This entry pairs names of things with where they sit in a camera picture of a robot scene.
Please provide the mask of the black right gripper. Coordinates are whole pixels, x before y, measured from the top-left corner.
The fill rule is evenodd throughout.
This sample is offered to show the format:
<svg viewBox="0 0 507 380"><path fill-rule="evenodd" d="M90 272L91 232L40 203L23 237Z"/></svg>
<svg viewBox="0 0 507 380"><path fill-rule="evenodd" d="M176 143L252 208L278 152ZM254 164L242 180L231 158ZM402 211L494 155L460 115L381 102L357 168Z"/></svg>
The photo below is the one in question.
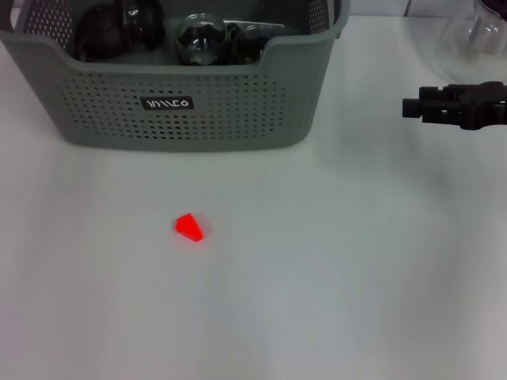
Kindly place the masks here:
<svg viewBox="0 0 507 380"><path fill-rule="evenodd" d="M427 124L459 124L465 131L506 125L506 85L484 82L464 92L463 85L424 86L419 99L402 100L402 117Z"/></svg>

